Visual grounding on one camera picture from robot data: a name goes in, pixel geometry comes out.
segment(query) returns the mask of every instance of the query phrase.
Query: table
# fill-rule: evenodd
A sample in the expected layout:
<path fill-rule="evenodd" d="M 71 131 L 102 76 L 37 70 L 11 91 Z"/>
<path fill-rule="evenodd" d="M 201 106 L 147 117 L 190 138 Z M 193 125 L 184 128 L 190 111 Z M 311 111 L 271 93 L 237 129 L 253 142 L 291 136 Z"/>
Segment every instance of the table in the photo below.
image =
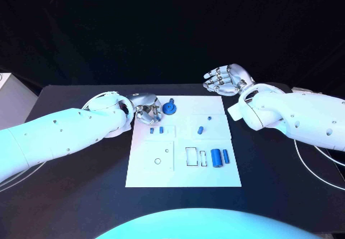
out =
<path fill-rule="evenodd" d="M 213 96 L 201 84 L 47 86 L 25 121 L 80 108 L 100 92 L 122 96 Z M 237 100 L 222 97 L 227 108 Z M 0 193 L 0 237 L 92 239 L 128 220 L 178 208 L 220 208 L 274 218 L 313 233 L 345 232 L 345 192 L 314 178 L 298 160 L 292 140 L 275 129 L 253 131 L 227 115 L 240 188 L 125 188 L 131 131 L 48 161 Z M 305 164 L 345 186 L 333 163 L 297 142 Z"/>

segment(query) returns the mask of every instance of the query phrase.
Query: metal hand part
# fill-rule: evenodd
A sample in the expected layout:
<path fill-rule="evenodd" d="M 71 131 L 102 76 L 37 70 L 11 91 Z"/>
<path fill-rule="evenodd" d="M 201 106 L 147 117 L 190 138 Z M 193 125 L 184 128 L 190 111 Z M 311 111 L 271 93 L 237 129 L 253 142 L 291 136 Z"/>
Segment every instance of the metal hand part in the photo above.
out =
<path fill-rule="evenodd" d="M 203 83 L 206 90 L 223 96 L 240 94 L 255 84 L 248 72 L 236 64 L 214 68 L 203 78 L 209 78 Z"/>
<path fill-rule="evenodd" d="M 136 119 L 145 123 L 152 124 L 161 119 L 161 105 L 154 94 L 139 93 L 125 96 L 132 105 L 132 110 L 135 111 Z"/>

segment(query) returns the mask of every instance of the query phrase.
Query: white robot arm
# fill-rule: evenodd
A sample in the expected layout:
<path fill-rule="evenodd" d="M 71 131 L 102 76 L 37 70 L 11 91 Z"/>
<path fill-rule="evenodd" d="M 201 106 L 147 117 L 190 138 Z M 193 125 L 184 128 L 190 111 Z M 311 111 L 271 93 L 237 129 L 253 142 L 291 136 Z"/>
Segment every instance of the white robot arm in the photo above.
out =
<path fill-rule="evenodd" d="M 54 112 L 0 130 L 0 182 L 35 164 L 59 158 L 131 129 L 131 120 L 151 124 L 160 120 L 155 95 L 116 92 L 96 95 L 82 109 Z"/>
<path fill-rule="evenodd" d="M 230 64 L 203 76 L 209 91 L 223 96 L 239 94 L 227 108 L 233 120 L 243 119 L 253 130 L 275 128 L 291 139 L 345 151 L 345 100 L 295 89 L 284 93 L 276 87 L 256 84 L 243 68 Z"/>

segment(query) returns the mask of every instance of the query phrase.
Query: blue object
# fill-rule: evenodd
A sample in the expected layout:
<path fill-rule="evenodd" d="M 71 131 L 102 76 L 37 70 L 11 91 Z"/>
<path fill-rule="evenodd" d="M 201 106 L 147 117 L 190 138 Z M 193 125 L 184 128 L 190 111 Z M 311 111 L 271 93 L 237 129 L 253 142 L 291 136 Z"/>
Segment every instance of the blue object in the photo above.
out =
<path fill-rule="evenodd" d="M 222 150 L 222 156 L 223 156 L 225 163 L 229 163 L 229 160 L 227 160 L 227 150 L 226 149 Z"/>
<path fill-rule="evenodd" d="M 175 105 L 173 104 L 173 98 L 170 98 L 170 101 L 162 104 L 162 113 L 165 115 L 171 115 L 175 112 Z"/>
<path fill-rule="evenodd" d="M 210 156 L 212 156 L 212 165 L 213 168 L 222 167 L 222 162 L 220 162 L 220 150 L 217 148 L 210 150 Z"/>
<path fill-rule="evenodd" d="M 311 233 L 274 219 L 210 208 L 184 208 L 148 214 L 122 223 L 96 237 L 112 238 L 318 239 Z"/>
<path fill-rule="evenodd" d="M 197 130 L 197 134 L 201 134 L 201 131 L 203 131 L 203 127 L 200 126 Z"/>

